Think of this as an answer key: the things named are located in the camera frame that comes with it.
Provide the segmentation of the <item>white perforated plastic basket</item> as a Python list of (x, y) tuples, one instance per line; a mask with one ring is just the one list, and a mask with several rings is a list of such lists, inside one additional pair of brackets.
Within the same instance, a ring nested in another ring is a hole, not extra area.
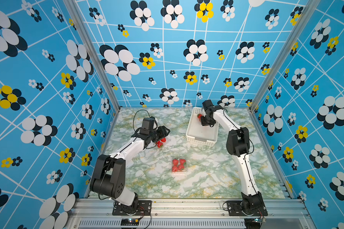
[(186, 139), (188, 142), (213, 147), (217, 142), (219, 126), (202, 126), (201, 120), (198, 118), (198, 116), (202, 114), (201, 107), (194, 107), (192, 109), (186, 132)]

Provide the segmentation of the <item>clear plastic clamshell container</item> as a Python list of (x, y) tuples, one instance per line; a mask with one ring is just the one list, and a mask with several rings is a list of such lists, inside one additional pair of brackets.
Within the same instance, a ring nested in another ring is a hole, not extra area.
[(172, 172), (186, 172), (187, 171), (187, 162), (186, 159), (179, 158), (172, 160)]

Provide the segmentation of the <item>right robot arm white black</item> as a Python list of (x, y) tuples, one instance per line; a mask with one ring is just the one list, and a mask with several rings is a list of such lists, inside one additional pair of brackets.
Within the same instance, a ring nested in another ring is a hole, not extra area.
[(262, 217), (266, 216), (266, 206), (250, 166), (249, 130), (235, 123), (223, 107), (215, 106), (211, 100), (204, 101), (202, 105), (204, 114), (200, 117), (201, 124), (210, 127), (221, 125), (227, 131), (226, 149), (237, 165), (241, 181), (242, 211), (246, 215), (258, 211)]

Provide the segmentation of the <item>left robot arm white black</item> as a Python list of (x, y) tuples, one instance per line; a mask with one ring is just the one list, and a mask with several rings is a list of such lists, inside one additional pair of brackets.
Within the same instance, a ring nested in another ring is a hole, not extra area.
[(125, 187), (126, 165), (150, 143), (165, 142), (170, 129), (158, 126), (154, 117), (143, 119), (142, 126), (134, 131), (129, 142), (110, 155), (100, 155), (90, 180), (90, 190), (114, 200), (128, 212), (137, 211), (137, 193)]

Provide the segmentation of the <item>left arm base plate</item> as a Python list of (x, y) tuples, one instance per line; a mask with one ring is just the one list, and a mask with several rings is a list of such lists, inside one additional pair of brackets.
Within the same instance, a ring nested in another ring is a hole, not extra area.
[(114, 202), (113, 216), (150, 216), (152, 210), (151, 200), (139, 200), (132, 203), (131, 206), (123, 205), (117, 201)]

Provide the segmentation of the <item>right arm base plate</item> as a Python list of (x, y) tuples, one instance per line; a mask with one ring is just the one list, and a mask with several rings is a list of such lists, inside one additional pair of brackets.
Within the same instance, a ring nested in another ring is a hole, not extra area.
[(266, 217), (268, 216), (267, 208), (262, 201), (249, 203), (246, 200), (229, 200), (223, 204), (223, 209), (230, 216), (243, 217)]

